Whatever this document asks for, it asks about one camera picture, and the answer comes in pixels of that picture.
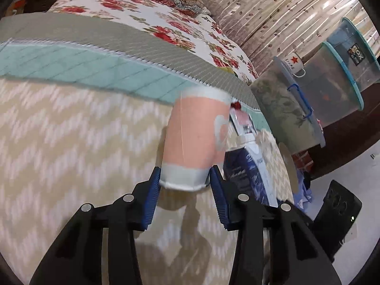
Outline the pink paper cup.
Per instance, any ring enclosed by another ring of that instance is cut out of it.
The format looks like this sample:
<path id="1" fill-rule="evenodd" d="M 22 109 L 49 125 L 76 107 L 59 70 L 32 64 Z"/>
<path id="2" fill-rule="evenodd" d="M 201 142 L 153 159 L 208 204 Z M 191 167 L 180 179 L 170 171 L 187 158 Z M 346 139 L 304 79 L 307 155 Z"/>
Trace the pink paper cup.
<path id="1" fill-rule="evenodd" d="M 214 87 L 180 93 L 166 129 L 162 187 L 196 192 L 208 185 L 210 168 L 223 165 L 230 107 L 230 94 Z"/>

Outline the beige round trash bin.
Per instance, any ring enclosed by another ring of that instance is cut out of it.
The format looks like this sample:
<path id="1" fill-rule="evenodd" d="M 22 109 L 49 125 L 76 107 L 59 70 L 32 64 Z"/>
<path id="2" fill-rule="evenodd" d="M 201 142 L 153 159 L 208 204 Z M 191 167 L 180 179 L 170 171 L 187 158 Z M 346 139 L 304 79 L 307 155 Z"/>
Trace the beige round trash bin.
<path id="1" fill-rule="evenodd" d="M 278 144 L 278 148 L 280 150 L 281 157 L 283 158 L 285 167 L 287 169 L 292 193 L 296 194 L 298 193 L 298 175 L 296 171 L 296 166 L 292 159 L 292 155 L 284 143 L 280 142 Z"/>

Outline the blue cloth pile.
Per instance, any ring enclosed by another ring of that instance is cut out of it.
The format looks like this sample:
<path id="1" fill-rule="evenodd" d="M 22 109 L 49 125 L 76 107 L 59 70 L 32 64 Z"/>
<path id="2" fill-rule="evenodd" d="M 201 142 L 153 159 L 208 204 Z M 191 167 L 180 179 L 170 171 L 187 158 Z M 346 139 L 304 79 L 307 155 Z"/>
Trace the blue cloth pile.
<path id="1" fill-rule="evenodd" d="M 305 185 L 305 178 L 300 170 L 297 170 L 298 190 L 293 194 L 294 204 L 301 211 L 305 211 L 313 201 L 312 191 Z"/>

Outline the orange red bag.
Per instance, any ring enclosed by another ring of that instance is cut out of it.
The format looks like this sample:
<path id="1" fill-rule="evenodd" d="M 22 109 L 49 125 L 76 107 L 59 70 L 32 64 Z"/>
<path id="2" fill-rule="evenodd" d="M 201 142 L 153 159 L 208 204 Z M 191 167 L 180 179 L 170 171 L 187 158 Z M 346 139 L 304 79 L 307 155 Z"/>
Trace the orange red bag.
<path id="1" fill-rule="evenodd" d="M 292 159 L 296 168 L 301 172 L 310 172 L 314 165 L 308 150 L 293 154 Z"/>

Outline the red white snack wrapper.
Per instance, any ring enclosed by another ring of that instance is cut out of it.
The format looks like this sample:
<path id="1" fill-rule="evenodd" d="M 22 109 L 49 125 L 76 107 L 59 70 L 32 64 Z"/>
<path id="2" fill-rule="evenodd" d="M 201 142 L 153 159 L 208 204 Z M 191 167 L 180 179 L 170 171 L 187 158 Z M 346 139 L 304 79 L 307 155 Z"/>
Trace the red white snack wrapper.
<path id="1" fill-rule="evenodd" d="M 238 136 L 257 133 L 251 116 L 242 111 L 242 106 L 239 102 L 231 103 L 229 116 Z"/>

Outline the lower clear storage box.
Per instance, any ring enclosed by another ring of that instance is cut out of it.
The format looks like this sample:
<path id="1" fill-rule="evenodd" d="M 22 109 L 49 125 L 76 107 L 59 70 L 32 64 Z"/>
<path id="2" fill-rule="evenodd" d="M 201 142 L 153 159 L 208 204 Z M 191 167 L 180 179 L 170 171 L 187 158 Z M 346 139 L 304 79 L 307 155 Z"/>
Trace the lower clear storage box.
<path id="1" fill-rule="evenodd" d="M 278 142 L 291 154 L 314 146 L 325 147 L 323 129 L 288 65 L 274 57 L 270 68 L 252 84 L 251 91 Z"/>

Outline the clear storage box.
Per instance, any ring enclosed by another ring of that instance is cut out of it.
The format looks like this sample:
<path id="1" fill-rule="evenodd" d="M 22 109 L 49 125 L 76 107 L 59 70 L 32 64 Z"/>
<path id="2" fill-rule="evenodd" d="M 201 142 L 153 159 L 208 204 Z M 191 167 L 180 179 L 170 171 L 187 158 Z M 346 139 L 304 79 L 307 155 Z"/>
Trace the clear storage box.
<path id="1" fill-rule="evenodd" d="M 323 129 L 288 65 L 274 57 L 270 68 L 252 84 L 251 91 L 278 142 L 291 154 L 314 146 L 325 147 Z"/>
<path id="2" fill-rule="evenodd" d="M 320 44 L 304 70 L 295 81 L 323 127 L 364 109 L 354 77 L 330 43 Z"/>
<path id="3" fill-rule="evenodd" d="M 379 80 L 379 63 L 365 38 L 353 23 L 343 17 L 338 27 L 327 37 L 351 72 L 360 91 Z"/>

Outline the middle clear storage box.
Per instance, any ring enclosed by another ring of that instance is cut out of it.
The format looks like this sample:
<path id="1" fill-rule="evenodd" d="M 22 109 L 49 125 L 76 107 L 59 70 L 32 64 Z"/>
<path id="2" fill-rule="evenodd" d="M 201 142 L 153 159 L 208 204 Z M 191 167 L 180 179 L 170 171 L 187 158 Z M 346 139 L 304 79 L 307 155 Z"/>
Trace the middle clear storage box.
<path id="1" fill-rule="evenodd" d="M 320 44 L 304 70 L 295 81 L 323 127 L 364 109 L 354 77 L 330 43 Z"/>

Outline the white star mug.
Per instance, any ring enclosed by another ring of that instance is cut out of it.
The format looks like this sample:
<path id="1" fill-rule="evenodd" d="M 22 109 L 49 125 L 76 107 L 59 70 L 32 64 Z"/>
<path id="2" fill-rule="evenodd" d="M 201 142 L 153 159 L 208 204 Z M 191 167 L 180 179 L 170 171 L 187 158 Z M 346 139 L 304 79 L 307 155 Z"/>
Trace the white star mug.
<path id="1" fill-rule="evenodd" d="M 298 54 L 290 53 L 282 60 L 282 62 L 288 67 L 291 74 L 295 77 L 301 78 L 305 76 L 305 66 Z"/>

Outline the top clear storage box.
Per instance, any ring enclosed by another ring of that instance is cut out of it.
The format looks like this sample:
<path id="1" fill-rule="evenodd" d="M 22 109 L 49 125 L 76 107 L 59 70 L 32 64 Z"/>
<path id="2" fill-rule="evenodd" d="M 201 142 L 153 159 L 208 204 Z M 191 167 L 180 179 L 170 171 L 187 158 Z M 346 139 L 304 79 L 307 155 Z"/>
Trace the top clear storage box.
<path id="1" fill-rule="evenodd" d="M 365 38 L 353 23 L 343 17 L 338 27 L 327 37 L 351 72 L 360 91 L 379 80 L 379 63 Z"/>

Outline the floral bed quilt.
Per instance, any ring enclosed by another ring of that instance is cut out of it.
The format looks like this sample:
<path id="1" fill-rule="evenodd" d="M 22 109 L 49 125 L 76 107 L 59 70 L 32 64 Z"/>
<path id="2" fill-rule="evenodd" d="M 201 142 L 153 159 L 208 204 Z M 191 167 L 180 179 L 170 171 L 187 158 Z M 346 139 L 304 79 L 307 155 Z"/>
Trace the floral bed quilt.
<path id="1" fill-rule="evenodd" d="M 258 74 L 202 0 L 57 0 L 50 12 L 125 24 L 182 48 L 250 85 Z"/>

